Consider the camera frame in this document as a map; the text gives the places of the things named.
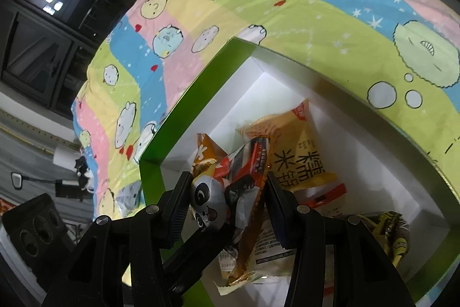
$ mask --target colorful tablecloth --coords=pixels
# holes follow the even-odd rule
[[[399,126],[460,189],[460,17],[439,0],[138,0],[73,104],[95,215],[139,200],[139,157],[233,36],[289,56]]]

